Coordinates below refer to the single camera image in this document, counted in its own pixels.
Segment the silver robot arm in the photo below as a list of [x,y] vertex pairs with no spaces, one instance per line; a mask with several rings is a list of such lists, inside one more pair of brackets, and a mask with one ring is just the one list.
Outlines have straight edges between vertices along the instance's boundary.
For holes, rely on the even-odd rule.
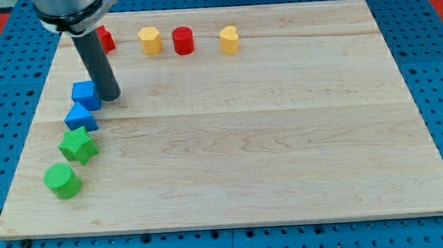
[[82,37],[117,4],[118,0],[32,0],[42,26],[52,33]]

